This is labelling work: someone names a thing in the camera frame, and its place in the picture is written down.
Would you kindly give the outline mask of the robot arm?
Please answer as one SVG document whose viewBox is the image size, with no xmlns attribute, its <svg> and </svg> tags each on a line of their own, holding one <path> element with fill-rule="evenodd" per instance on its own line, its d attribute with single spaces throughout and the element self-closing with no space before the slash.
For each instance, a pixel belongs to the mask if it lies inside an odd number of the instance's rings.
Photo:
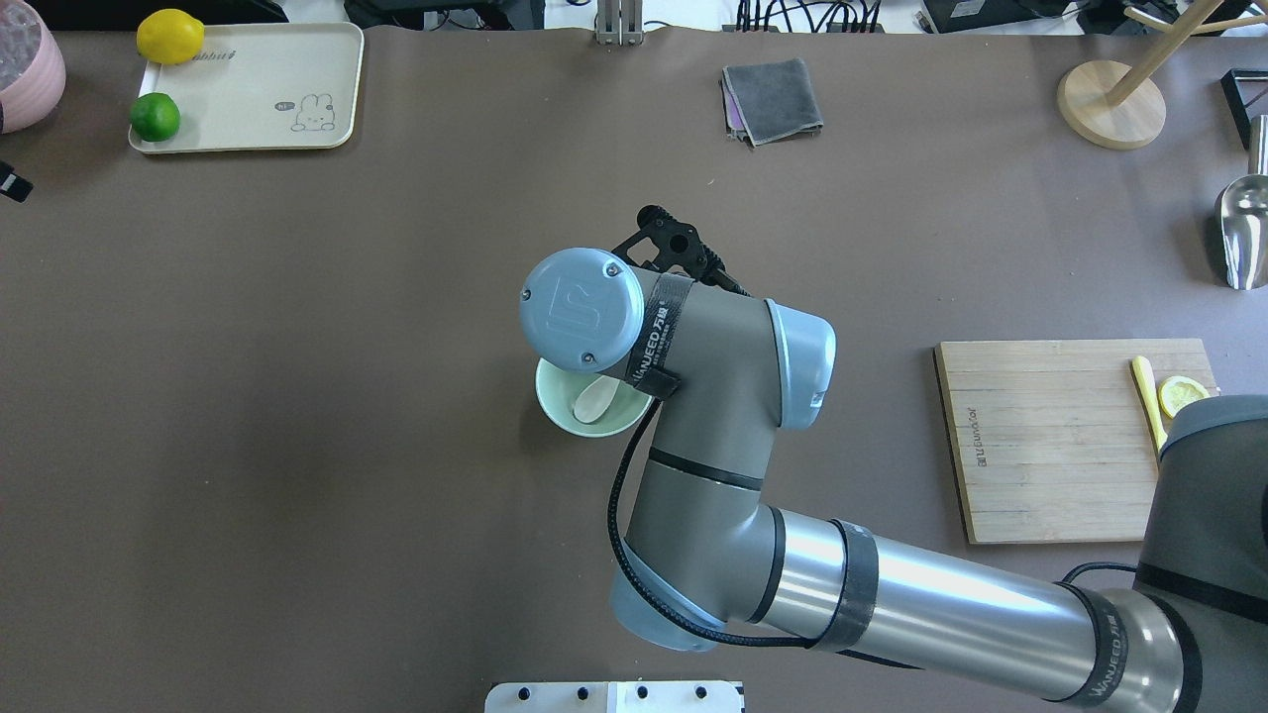
<svg viewBox="0 0 1268 713">
<path fill-rule="evenodd" d="M 836 356 L 819 317 L 573 247 L 525 280 L 544 362 L 653 400 L 629 532 L 607 539 L 653 644 L 798 647 L 937 669 L 1090 712 L 1265 709 L 1265 397 L 1173 421 L 1135 579 L 1097 592 L 935 554 L 762 501 L 779 429 L 814 422 Z"/>
</svg>

